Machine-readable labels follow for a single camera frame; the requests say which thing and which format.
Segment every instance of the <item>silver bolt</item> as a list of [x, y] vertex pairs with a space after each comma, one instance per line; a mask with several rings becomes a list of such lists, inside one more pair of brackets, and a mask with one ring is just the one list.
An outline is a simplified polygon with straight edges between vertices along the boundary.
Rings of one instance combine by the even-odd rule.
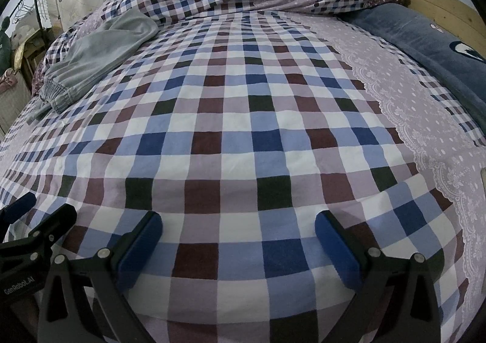
[[382, 254], [382, 252], [380, 251], [379, 248], [370, 247], [368, 249], [368, 254], [370, 254], [370, 256], [372, 256], [373, 258], [378, 258]]
[[425, 261], [425, 257], [421, 253], [415, 253], [414, 258], [418, 263], [423, 263]]
[[64, 262], [64, 258], [64, 255], [59, 254], [56, 258], [54, 258], [54, 263], [57, 263], [59, 265], [60, 263]]
[[110, 255], [110, 249], [108, 248], [102, 248], [101, 250], [98, 250], [98, 257], [100, 258], [106, 258], [107, 256]]

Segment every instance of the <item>bed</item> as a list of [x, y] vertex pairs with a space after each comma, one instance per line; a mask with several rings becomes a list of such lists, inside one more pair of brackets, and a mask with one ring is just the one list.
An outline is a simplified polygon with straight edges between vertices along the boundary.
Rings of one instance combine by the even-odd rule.
[[366, 246], [442, 260], [458, 340], [484, 300], [486, 139], [427, 70], [334, 16], [406, 1], [106, 0], [44, 66], [127, 10], [160, 33], [64, 113], [28, 126], [34, 97], [20, 114], [0, 201], [38, 200], [8, 239], [68, 202], [58, 251], [82, 258], [154, 210], [164, 232], [127, 298], [157, 342], [317, 342], [353, 296], [315, 237], [329, 209]]

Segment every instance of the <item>pillow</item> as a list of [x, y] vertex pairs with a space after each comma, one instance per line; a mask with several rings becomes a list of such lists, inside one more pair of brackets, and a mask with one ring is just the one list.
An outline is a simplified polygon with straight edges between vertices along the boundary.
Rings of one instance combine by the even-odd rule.
[[340, 15], [412, 57], [447, 87], [486, 133], [486, 60], [430, 19], [387, 3]]

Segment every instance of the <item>blue pad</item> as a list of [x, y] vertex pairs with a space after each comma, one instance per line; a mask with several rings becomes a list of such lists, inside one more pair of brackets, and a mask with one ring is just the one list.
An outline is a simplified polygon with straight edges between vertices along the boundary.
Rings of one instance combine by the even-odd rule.
[[4, 207], [2, 218], [8, 224], [13, 224], [20, 219], [24, 214], [27, 214], [35, 205], [36, 196], [28, 192], [18, 198], [13, 204]]
[[132, 246], [118, 263], [116, 286], [120, 292], [135, 285], [162, 235], [162, 219], [156, 213], [147, 221]]
[[315, 234], [344, 285], [358, 291], [363, 285], [360, 263], [324, 212], [315, 218]]

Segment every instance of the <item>wooden board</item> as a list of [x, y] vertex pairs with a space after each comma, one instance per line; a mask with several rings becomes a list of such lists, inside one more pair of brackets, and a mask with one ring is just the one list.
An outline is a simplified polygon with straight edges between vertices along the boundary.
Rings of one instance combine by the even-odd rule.
[[411, 0], [409, 7], [486, 57], [486, 25], [478, 12], [468, 5], [460, 0]]

